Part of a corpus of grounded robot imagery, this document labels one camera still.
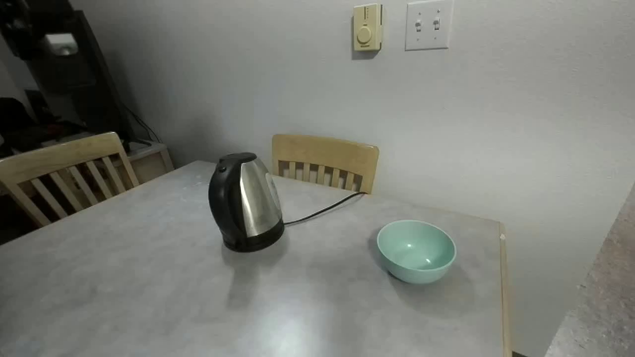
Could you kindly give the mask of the stainless steel black kettle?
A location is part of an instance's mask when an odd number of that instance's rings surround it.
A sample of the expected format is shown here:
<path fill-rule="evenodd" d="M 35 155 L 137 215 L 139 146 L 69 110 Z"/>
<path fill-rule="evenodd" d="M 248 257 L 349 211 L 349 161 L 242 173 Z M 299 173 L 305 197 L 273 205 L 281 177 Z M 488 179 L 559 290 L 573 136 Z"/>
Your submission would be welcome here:
<path fill-rule="evenodd" d="M 283 235 L 275 185 L 254 153 L 232 153 L 216 163 L 208 183 L 208 207 L 234 253 L 256 253 Z"/>

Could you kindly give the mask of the wooden chair behind table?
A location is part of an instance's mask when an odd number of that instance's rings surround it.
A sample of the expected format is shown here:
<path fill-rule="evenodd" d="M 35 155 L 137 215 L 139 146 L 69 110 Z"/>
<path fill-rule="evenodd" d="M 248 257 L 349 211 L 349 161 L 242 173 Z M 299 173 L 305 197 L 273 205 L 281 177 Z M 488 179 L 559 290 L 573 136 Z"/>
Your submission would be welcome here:
<path fill-rule="evenodd" d="M 273 136 L 271 165 L 277 177 L 369 195 L 373 191 L 379 149 L 367 144 Z"/>

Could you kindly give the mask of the mint green bowl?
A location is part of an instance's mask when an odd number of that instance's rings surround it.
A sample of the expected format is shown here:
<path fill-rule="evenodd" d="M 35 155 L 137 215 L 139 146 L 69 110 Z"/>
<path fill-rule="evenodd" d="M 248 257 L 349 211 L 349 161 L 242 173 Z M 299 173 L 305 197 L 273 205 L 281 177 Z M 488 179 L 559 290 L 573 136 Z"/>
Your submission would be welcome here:
<path fill-rule="evenodd" d="M 404 284 L 442 280 L 458 257 L 450 235 L 420 221 L 395 221 L 381 227 L 375 249 L 381 268 Z"/>

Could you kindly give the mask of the wooden chair at left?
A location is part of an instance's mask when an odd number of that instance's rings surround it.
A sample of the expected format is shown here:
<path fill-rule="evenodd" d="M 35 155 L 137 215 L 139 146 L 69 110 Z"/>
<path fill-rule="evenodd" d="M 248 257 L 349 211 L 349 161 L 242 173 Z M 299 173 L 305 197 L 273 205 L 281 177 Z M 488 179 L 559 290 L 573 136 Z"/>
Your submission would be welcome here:
<path fill-rule="evenodd" d="M 139 185 L 115 132 L 73 140 L 0 161 L 0 183 L 27 219 L 45 227 Z"/>

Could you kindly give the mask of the dark shelf unit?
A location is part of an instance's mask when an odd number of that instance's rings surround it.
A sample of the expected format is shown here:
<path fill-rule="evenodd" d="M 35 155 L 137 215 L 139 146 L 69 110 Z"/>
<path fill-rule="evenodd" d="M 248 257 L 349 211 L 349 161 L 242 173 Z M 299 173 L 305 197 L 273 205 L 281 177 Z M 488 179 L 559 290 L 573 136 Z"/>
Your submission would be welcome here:
<path fill-rule="evenodd" d="M 69 0 L 0 0 L 0 30 L 45 96 L 67 100 L 87 132 L 115 132 L 129 147 L 131 124 L 81 11 Z"/>

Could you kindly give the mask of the grey speckled countertop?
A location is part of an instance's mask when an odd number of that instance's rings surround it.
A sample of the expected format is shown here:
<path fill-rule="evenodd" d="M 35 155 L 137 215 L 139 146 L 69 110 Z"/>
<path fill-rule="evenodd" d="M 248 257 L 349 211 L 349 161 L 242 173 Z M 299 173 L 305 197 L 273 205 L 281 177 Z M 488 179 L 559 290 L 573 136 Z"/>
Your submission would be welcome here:
<path fill-rule="evenodd" d="M 635 189 L 545 357 L 635 357 Z"/>

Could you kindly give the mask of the beige wall thermostat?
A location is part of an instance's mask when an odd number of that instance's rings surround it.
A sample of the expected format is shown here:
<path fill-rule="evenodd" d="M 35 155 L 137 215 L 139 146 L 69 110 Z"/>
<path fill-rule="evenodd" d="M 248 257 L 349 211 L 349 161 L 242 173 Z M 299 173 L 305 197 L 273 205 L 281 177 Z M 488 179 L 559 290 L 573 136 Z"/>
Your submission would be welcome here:
<path fill-rule="evenodd" d="M 363 5 L 353 9 L 353 50 L 355 52 L 379 52 L 383 30 L 383 7 Z"/>

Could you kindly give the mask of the white double light switch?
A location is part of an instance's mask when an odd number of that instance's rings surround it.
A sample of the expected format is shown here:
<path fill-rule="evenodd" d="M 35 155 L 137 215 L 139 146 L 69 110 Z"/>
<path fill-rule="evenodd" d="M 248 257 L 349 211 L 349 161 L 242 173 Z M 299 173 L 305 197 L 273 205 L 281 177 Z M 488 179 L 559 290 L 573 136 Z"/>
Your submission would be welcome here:
<path fill-rule="evenodd" d="M 452 0 L 412 0 L 406 5 L 404 50 L 448 50 Z"/>

